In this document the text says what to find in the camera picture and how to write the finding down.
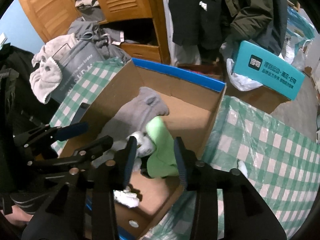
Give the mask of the person's left hand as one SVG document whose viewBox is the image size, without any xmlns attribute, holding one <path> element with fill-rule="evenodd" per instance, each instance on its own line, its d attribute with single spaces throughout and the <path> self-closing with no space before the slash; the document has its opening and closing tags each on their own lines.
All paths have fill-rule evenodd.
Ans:
<svg viewBox="0 0 320 240">
<path fill-rule="evenodd" d="M 33 218 L 33 215 L 30 215 L 26 212 L 24 212 L 19 206 L 14 205 L 12 206 L 12 213 L 5 215 L 3 210 L 1 210 L 1 214 L 4 215 L 4 217 L 12 224 L 18 227 L 23 227 L 27 225 L 31 219 Z"/>
</svg>

